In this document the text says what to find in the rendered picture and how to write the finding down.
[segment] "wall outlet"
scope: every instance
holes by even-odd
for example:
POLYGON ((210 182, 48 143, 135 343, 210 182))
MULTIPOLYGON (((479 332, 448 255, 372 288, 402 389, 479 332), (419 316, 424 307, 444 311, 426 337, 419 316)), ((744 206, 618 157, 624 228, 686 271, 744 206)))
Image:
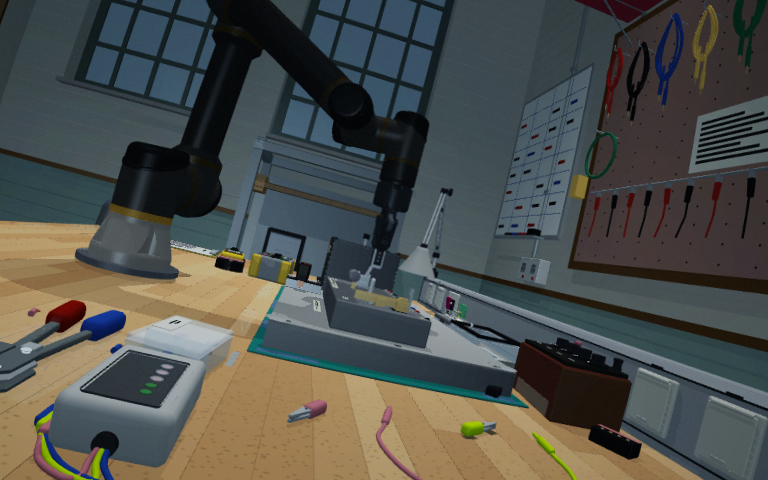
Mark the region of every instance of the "wall outlet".
POLYGON ((547 276, 549 275, 550 263, 546 260, 538 258, 525 258, 520 259, 520 268, 517 275, 520 280, 526 283, 538 283, 539 285, 547 284, 547 276))

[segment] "pink wire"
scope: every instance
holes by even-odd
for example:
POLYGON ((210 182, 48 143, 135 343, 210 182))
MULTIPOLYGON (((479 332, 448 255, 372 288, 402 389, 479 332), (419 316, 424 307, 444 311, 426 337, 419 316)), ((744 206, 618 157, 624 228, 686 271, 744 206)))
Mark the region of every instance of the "pink wire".
POLYGON ((389 425, 389 419, 392 418, 392 407, 387 407, 386 410, 384 410, 384 417, 381 419, 381 428, 378 432, 376 432, 376 440, 379 442, 379 446, 384 451, 384 453, 389 457, 392 462, 397 465, 397 468, 403 471, 406 475, 411 477, 413 480, 422 480, 421 477, 413 473, 412 471, 408 470, 408 467, 400 463, 400 460, 396 459, 395 456, 392 454, 392 452, 389 451, 386 445, 384 445, 384 441, 381 439, 381 434, 384 431, 385 428, 387 428, 387 425, 389 425))
POLYGON ((88 473, 88 470, 91 468, 91 464, 93 463, 93 459, 96 458, 97 453, 99 453, 98 447, 94 448, 91 454, 88 455, 88 458, 85 459, 83 468, 80 469, 80 475, 84 475, 88 473))
POLYGON ((74 475, 67 475, 64 473, 61 473, 60 471, 56 470, 52 466, 48 465, 46 463, 45 459, 43 458, 43 436, 38 435, 37 436, 37 443, 35 444, 35 463, 38 467, 40 467, 40 470, 44 471, 48 474, 49 477, 55 478, 56 480, 72 480, 75 478, 74 475))

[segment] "lamp shade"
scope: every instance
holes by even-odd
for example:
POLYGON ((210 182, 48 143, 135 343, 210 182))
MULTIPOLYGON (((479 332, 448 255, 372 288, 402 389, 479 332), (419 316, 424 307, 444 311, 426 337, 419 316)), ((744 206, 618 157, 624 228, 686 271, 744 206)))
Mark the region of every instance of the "lamp shade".
POLYGON ((429 250, 422 246, 416 247, 411 256, 400 265, 399 270, 420 277, 435 278, 435 274, 432 271, 432 262, 429 259, 429 250))

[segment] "brown pegboard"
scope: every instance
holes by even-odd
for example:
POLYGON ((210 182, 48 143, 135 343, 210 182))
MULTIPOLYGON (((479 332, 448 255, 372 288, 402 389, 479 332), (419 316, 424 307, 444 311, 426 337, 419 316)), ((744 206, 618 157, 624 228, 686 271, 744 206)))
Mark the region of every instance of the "brown pegboard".
MULTIPOLYGON (((614 46, 620 46, 630 57, 625 56, 623 59, 624 68, 614 91, 612 113, 606 118, 605 109, 601 109, 598 129, 619 137, 618 151, 609 172, 589 183, 588 192, 607 191, 601 194, 602 200, 591 236, 588 236, 588 232, 594 217, 596 195, 589 194, 582 202, 569 268, 768 293, 768 170, 757 172, 757 188, 750 203, 744 239, 741 233, 747 201, 746 172, 723 178, 717 212, 707 238, 704 236, 712 214, 715 179, 710 177, 697 180, 687 218, 678 238, 675 238, 683 218, 687 180, 701 175, 688 173, 698 117, 768 95, 768 83, 765 82, 768 78, 768 55, 764 46, 768 40, 768 11, 754 31, 751 65, 747 72, 744 65, 747 41, 744 41, 744 54, 739 61, 739 35, 733 27, 736 0, 715 0, 709 3, 722 17, 718 17, 717 42, 708 57, 706 82, 701 94, 699 81, 693 78, 695 59, 692 44, 704 11, 704 2, 670 0, 660 5, 625 29, 634 48, 629 46, 621 32, 616 34, 614 46), (648 80, 639 95, 635 119, 630 126, 626 111, 629 100, 627 72, 641 41, 646 42, 648 48, 658 50, 673 13, 680 15, 688 25, 683 25, 682 56, 670 78, 667 104, 662 110, 661 101, 657 98, 659 77, 654 67, 655 56, 651 53, 648 80), (671 184, 670 203, 655 238, 654 233, 663 211, 664 184, 653 187, 653 197, 639 238, 646 188, 638 187, 635 190, 626 237, 623 234, 629 190, 619 191, 618 205, 606 237, 612 189, 667 180, 677 181, 671 184)), ((743 18, 747 26, 755 12, 756 3, 756 0, 744 2, 743 18)), ((710 19, 707 18, 699 39, 702 51, 709 34, 710 19)), ((673 25, 664 47, 665 66, 672 60, 674 50, 673 25)), ((642 65, 641 53, 635 67, 635 82, 640 79, 642 65)), ((606 104, 607 93, 606 88, 602 105, 606 104)), ((591 172, 599 173, 608 165, 612 149, 613 145, 608 138, 600 141, 592 152, 591 172)), ((579 163, 574 172, 584 174, 584 159, 579 163)), ((768 162, 707 173, 727 173, 766 165, 768 162)))

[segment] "plastic container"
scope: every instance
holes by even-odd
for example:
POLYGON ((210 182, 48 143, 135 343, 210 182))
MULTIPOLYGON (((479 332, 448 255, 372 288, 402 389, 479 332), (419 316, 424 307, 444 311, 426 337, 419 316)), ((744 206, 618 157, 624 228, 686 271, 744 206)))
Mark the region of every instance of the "plastic container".
POLYGON ((232 336, 232 330, 174 315, 130 332, 125 344, 200 360, 208 373, 226 360, 232 336))

